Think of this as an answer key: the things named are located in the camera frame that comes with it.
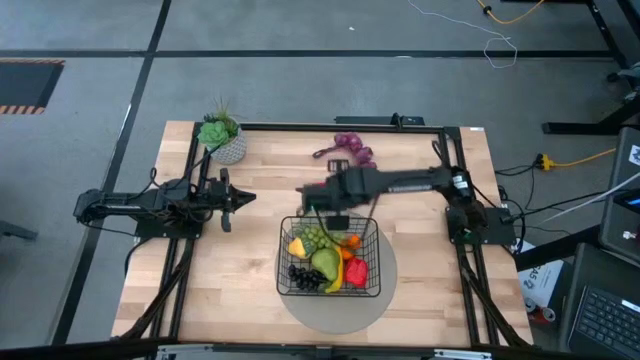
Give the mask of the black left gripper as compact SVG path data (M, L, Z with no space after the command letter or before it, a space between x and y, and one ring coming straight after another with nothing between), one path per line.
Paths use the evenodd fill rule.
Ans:
M201 222L208 222L213 217L215 211L221 211L221 228L224 232L230 232L230 210L237 211L243 206L248 205L256 199L256 195L236 189L235 187L230 188L230 175L227 168L220 170L218 178L200 176L200 180L202 181L201 190L203 191L201 198L206 203L206 210Z

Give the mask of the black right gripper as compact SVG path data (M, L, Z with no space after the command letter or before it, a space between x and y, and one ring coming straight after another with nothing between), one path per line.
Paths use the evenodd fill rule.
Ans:
M368 216L371 217L378 203L378 193L366 178L372 168L351 168L346 159L329 160L327 168L330 172L328 178L313 180L298 188L298 192L303 194L302 212L332 212L326 219L330 230L346 230L350 217L341 212L360 205L370 206ZM327 192L329 200L322 196L308 195Z

